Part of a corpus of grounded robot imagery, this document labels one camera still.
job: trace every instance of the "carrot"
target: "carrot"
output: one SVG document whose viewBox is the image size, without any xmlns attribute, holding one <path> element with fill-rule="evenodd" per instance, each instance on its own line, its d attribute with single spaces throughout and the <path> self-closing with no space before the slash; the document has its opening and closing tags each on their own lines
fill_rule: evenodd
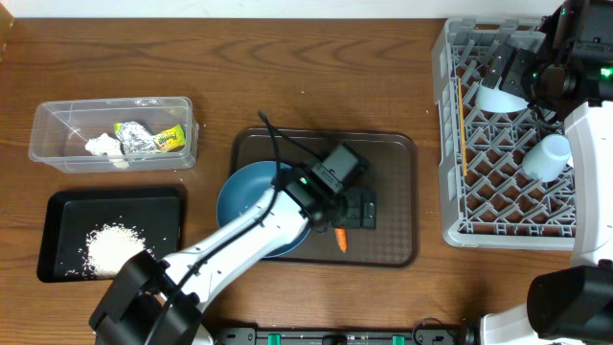
<svg viewBox="0 0 613 345">
<path fill-rule="evenodd" d="M 347 251 L 347 230 L 335 228 L 334 232 L 336 233 L 336 242 L 338 243 L 338 247 L 341 248 L 343 253 Z"/>
</svg>

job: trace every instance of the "wooden table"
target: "wooden table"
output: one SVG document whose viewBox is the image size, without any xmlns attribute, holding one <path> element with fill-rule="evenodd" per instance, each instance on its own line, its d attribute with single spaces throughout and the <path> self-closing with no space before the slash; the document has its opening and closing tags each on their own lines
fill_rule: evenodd
<svg viewBox="0 0 613 345">
<path fill-rule="evenodd" d="M 48 198 L 74 187 L 183 183 L 185 243 L 216 230 L 216 196 L 239 131 L 266 109 L 278 127 L 398 131 L 419 148 L 420 254 L 405 269 L 260 263 L 226 288 L 210 320 L 261 327 L 412 328 L 522 303 L 569 254 L 458 249 L 443 241 L 439 120 L 430 50 L 442 20 L 17 19 L 0 63 L 0 343 L 91 344 L 108 281 L 35 275 Z M 187 96 L 201 124 L 183 171 L 65 174 L 28 158 L 45 101 Z"/>
</svg>

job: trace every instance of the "clear plastic container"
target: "clear plastic container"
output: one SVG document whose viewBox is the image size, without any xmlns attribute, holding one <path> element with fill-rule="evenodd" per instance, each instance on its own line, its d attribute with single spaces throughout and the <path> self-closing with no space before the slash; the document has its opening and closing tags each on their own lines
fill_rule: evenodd
<svg viewBox="0 0 613 345">
<path fill-rule="evenodd" d="M 181 125 L 185 147 L 165 153 L 95 156 L 85 149 L 103 133 L 115 138 L 113 124 L 134 121 L 152 134 Z M 185 97 L 47 102 L 38 106 L 30 139 L 30 159 L 65 173 L 135 172 L 185 169 L 195 164 L 198 124 Z M 126 164 L 113 164 L 123 159 Z"/>
</svg>

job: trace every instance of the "blue bowl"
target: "blue bowl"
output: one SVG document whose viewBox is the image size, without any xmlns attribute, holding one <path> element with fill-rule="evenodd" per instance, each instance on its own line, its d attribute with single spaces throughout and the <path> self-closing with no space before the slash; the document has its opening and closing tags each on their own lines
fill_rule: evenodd
<svg viewBox="0 0 613 345">
<path fill-rule="evenodd" d="M 281 168 L 290 169 L 291 167 L 282 163 Z M 255 205 L 264 192 L 270 188 L 276 174 L 275 162 L 262 161 L 245 166 L 230 176 L 217 198 L 217 225 L 223 227 Z M 307 228 L 292 243 L 273 250 L 265 258 L 274 258 L 290 252 L 302 243 L 308 232 Z"/>
</svg>

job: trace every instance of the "green connector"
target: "green connector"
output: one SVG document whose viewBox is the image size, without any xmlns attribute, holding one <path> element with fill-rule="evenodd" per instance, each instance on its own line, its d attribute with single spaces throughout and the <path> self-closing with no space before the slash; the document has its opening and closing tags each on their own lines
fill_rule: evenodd
<svg viewBox="0 0 613 345">
<path fill-rule="evenodd" d="M 280 334 L 269 334 L 268 335 L 268 345 L 281 345 L 281 335 Z"/>
<path fill-rule="evenodd" d="M 392 336 L 392 345 L 404 345 L 406 340 L 404 340 L 404 336 L 402 335 L 394 335 Z"/>
</svg>

